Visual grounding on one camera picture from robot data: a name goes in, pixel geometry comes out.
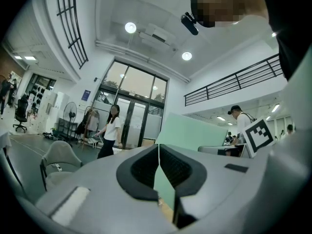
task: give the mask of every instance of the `black office chair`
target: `black office chair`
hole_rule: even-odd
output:
[[[28,106],[28,102],[26,100],[18,100],[18,107],[15,109],[15,119],[19,121],[19,124],[14,124],[13,127],[17,126],[15,131],[18,130],[18,128],[22,128],[24,130],[24,133],[27,131],[27,127],[23,126],[23,122],[27,122],[26,117],[26,109]]]

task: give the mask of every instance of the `standing fan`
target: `standing fan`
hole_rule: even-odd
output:
[[[64,109],[64,113],[63,113],[63,119],[66,120],[67,122],[69,122],[69,124],[67,125],[67,139],[68,138],[68,134],[69,134],[69,128],[71,125],[71,122],[74,122],[76,119],[76,114],[77,114],[77,106],[74,102],[69,102],[65,109]]]

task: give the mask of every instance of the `black seat cushion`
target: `black seat cushion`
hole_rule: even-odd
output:
[[[16,119],[17,119],[19,122],[27,122],[27,119],[24,118],[24,117],[16,116]]]

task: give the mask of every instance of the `blue sign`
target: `blue sign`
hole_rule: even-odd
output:
[[[89,98],[90,93],[91,93],[91,91],[85,90],[84,93],[83,93],[83,96],[82,96],[81,100],[87,101],[88,98]]]

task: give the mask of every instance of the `glass door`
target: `glass door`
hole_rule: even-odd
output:
[[[115,104],[120,107],[123,149],[138,147],[147,103],[118,95]]]

